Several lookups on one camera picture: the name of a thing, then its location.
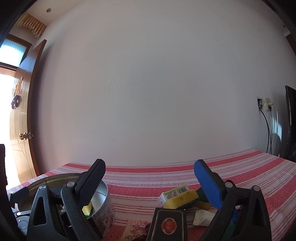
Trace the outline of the green white soap packet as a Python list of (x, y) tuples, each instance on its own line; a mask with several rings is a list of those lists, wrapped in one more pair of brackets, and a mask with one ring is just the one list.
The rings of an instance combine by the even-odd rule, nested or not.
[(188, 185), (184, 184), (175, 187), (169, 191), (163, 192), (158, 198), (158, 207), (163, 207), (163, 205), (171, 198), (176, 197), (186, 191), (189, 191)]

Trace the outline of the brass door knob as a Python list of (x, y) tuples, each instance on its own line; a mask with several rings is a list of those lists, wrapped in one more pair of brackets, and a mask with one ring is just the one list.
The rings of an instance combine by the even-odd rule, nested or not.
[(24, 132), (24, 133), (20, 133), (19, 138), (20, 140), (31, 140), (35, 137), (35, 134), (33, 132)]

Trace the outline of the red white striped tablecloth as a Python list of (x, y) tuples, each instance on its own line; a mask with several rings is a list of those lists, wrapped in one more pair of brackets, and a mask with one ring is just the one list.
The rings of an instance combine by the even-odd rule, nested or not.
[[(198, 189), (193, 162), (150, 167), (107, 167), (107, 184), (115, 221), (107, 240), (119, 240), (128, 220), (150, 221), (159, 196), (180, 185)], [(268, 209), (273, 240), (282, 240), (295, 220), (295, 163), (259, 150), (206, 160), (223, 180), (238, 187), (257, 185)]]

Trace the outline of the wooden door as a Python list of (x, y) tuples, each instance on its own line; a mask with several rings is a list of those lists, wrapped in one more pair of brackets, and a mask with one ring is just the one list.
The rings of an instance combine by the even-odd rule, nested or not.
[(31, 140), (20, 140), (20, 133), (31, 130), (31, 103), (38, 64), (47, 41), (41, 41), (22, 61), (15, 72), (13, 99), (10, 114), (10, 141), (18, 179), (21, 183), (39, 174), (34, 154), (30, 150)]

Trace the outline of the green-top yellow sponge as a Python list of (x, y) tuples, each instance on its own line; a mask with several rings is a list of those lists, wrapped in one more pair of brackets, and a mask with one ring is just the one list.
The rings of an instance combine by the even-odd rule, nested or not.
[(197, 195), (198, 195), (198, 200), (197, 202), (195, 203), (195, 206), (199, 209), (204, 209), (204, 210), (208, 210), (211, 208), (211, 204), (210, 202), (208, 201), (204, 191), (202, 188), (199, 188), (197, 191), (196, 191)]
[(229, 241), (233, 232), (234, 232), (235, 227), (236, 227), (236, 223), (231, 220), (229, 222), (228, 227), (226, 228), (226, 231), (225, 231), (224, 236), (222, 237), (221, 241)]

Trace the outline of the wall power socket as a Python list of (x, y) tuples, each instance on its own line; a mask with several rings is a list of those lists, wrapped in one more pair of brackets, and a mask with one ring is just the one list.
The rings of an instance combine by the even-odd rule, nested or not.
[(258, 98), (257, 99), (259, 110), (271, 111), (273, 103), (269, 98)]

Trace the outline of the back green-top yellow sponge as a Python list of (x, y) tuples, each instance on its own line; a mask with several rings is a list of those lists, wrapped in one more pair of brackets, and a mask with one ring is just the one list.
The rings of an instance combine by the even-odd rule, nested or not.
[(204, 209), (204, 210), (208, 210), (211, 208), (211, 204), (210, 202), (208, 201), (204, 191), (202, 188), (199, 188), (197, 191), (196, 191), (197, 195), (198, 195), (198, 200), (197, 202), (195, 203), (195, 206), (199, 209)]

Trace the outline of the black ornate cardboard box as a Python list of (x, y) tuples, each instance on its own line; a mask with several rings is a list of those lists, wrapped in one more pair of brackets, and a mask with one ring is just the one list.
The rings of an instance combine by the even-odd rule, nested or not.
[(184, 209), (156, 208), (147, 240), (187, 241), (187, 216)]

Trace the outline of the black flat monitor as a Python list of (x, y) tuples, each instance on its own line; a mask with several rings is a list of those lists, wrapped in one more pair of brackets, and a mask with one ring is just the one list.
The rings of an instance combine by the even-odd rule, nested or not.
[(295, 115), (296, 115), (296, 90), (285, 86), (285, 99), (287, 103), (287, 140), (284, 142), (283, 157), (295, 162)]

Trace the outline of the front green-top yellow sponge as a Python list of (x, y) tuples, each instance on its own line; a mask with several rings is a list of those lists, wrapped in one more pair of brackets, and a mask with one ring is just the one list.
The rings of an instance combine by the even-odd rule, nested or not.
[(225, 231), (224, 236), (222, 237), (221, 241), (229, 241), (233, 232), (234, 232), (235, 227), (236, 227), (236, 223), (231, 220), (229, 222), (228, 227), (226, 228), (226, 231)]

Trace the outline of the white cream snack packet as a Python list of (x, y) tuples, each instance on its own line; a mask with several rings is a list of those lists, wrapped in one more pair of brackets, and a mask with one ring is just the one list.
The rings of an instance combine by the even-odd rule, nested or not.
[(193, 219), (193, 225), (204, 227), (209, 226), (216, 213), (217, 209), (215, 208), (209, 210), (197, 209)]

